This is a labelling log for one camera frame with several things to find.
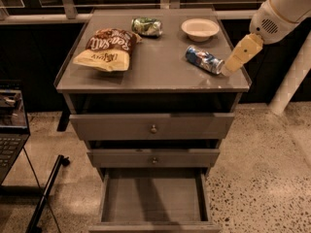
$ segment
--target soda can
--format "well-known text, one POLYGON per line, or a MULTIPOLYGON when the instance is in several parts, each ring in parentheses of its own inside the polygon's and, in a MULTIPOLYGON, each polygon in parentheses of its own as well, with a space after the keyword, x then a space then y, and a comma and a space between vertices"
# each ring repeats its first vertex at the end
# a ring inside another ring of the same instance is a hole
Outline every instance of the soda can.
POLYGON ((132 20, 132 31, 142 36, 159 37, 163 33, 162 22, 154 18, 138 17, 132 20))
POLYGON ((216 75, 221 73, 225 64, 222 59, 218 59, 208 51, 200 50, 193 45, 187 48, 186 59, 191 64, 216 75))

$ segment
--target green can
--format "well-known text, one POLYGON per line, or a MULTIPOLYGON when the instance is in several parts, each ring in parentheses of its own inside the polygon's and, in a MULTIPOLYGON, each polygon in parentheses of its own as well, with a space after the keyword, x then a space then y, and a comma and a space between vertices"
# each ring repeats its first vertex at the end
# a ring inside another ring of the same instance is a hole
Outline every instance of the green can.
POLYGON ((155 18, 134 18, 132 20, 132 31, 141 36, 160 37, 163 33, 162 22, 155 18))

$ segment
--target brown snack bag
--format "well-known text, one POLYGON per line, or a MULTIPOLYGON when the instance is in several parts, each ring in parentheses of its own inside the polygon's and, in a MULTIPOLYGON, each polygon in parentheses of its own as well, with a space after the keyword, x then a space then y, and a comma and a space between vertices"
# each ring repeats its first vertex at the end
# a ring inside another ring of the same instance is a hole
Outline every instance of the brown snack bag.
POLYGON ((94 67, 100 71, 126 71, 136 43, 142 38, 117 28, 100 29, 86 44, 86 50, 73 60, 75 64, 94 67))

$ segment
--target laptop keyboard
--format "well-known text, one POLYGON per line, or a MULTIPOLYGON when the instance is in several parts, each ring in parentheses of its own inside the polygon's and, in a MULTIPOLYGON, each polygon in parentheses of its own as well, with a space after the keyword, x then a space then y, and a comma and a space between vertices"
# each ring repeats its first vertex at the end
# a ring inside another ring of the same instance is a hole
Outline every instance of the laptop keyboard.
POLYGON ((0 168, 8 167, 10 159, 15 155, 21 138, 0 137, 0 168))

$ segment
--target gray tabletop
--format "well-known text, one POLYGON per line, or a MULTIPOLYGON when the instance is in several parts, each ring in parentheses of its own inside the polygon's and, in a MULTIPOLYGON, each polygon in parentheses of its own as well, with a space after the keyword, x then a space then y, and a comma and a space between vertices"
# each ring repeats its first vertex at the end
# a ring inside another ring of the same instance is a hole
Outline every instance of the gray tabletop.
POLYGON ((226 59, 231 48, 223 31, 204 43, 190 40, 182 31, 189 18, 208 18, 217 22, 210 9, 95 10, 72 58, 56 85, 63 93, 106 92, 243 92, 249 89, 248 76, 241 70, 230 77, 215 76, 188 63, 185 53, 195 45, 226 59), (162 21, 163 35, 157 39, 143 38, 131 56, 125 72, 101 72, 73 64, 73 58, 85 50, 86 42, 98 29, 131 29, 136 17, 152 17, 162 21))

